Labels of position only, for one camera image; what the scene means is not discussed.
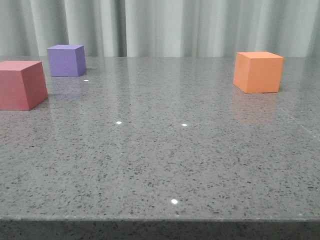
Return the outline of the orange foam cube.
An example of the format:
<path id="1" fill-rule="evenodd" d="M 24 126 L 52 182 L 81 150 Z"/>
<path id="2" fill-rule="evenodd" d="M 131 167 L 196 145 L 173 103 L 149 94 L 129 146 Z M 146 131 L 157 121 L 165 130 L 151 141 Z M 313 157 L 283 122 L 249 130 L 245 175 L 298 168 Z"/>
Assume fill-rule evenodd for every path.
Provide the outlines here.
<path id="1" fill-rule="evenodd" d="M 280 89 L 283 56 L 267 52 L 238 52 L 233 84 L 245 93 L 277 93 Z"/>

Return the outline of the pale green curtain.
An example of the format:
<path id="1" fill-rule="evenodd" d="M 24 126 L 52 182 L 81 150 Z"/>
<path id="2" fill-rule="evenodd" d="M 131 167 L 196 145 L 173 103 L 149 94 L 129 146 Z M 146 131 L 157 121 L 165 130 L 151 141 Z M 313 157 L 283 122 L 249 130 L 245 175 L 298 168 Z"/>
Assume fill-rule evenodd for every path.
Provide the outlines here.
<path id="1" fill-rule="evenodd" d="M 0 54 L 45 56 L 57 44 L 88 56 L 223 57 L 269 51 L 319 56 L 317 0 L 3 0 Z"/>

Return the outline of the purple foam cube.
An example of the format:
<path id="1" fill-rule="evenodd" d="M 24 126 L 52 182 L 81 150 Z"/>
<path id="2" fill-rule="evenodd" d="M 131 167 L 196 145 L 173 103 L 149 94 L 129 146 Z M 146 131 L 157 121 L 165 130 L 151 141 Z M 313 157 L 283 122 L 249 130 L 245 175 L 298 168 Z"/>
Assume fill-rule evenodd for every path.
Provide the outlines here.
<path id="1" fill-rule="evenodd" d="M 79 77 L 87 70 L 84 45 L 58 44 L 47 55 L 52 77 Z"/>

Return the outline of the red foam cube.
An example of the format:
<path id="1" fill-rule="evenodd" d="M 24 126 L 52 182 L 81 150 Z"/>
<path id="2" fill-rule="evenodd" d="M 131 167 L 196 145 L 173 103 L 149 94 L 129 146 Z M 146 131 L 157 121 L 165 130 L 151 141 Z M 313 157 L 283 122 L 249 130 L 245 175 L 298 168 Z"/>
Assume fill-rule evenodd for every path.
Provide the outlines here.
<path id="1" fill-rule="evenodd" d="M 0 63 L 0 109 L 29 111 L 48 98 L 42 62 L 6 60 Z"/>

